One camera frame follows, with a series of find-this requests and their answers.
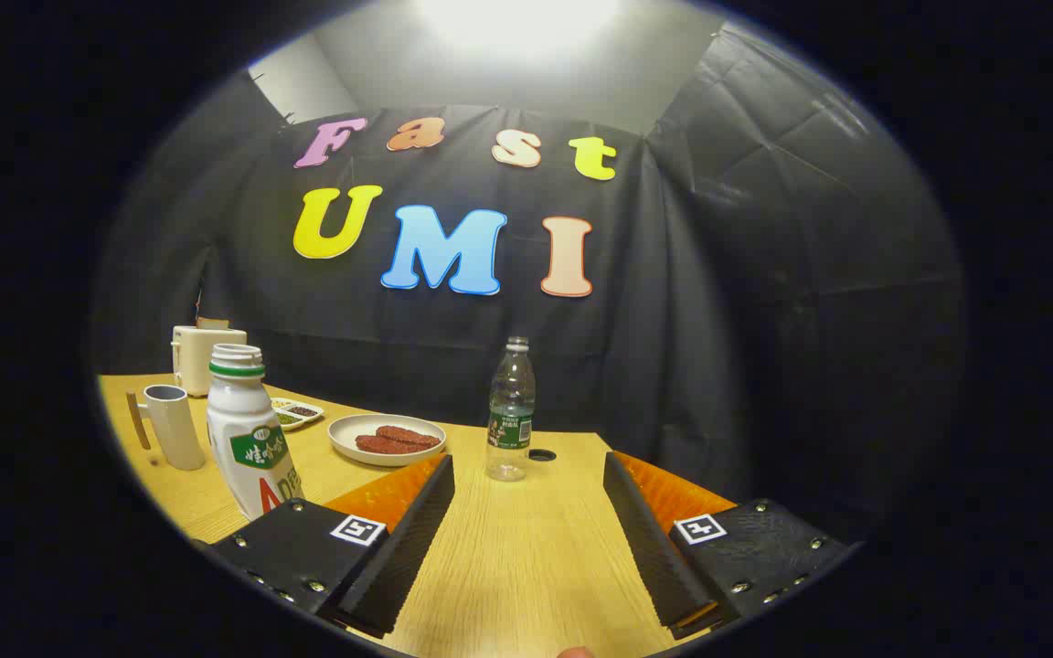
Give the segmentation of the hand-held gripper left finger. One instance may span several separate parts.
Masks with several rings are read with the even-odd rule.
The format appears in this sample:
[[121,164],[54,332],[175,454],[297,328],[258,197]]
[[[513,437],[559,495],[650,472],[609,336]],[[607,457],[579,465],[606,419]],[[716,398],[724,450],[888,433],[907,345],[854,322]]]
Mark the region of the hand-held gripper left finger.
[[452,499],[452,456],[435,454],[326,504],[293,497],[193,545],[292,607],[381,638],[396,626]]

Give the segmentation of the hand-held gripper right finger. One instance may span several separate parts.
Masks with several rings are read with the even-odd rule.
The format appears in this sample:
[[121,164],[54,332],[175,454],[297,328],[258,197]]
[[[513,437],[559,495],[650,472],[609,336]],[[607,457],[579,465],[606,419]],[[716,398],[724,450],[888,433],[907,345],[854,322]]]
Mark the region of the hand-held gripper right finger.
[[777,501],[732,503],[623,452],[605,454],[603,491],[677,640],[781,607],[859,550]]

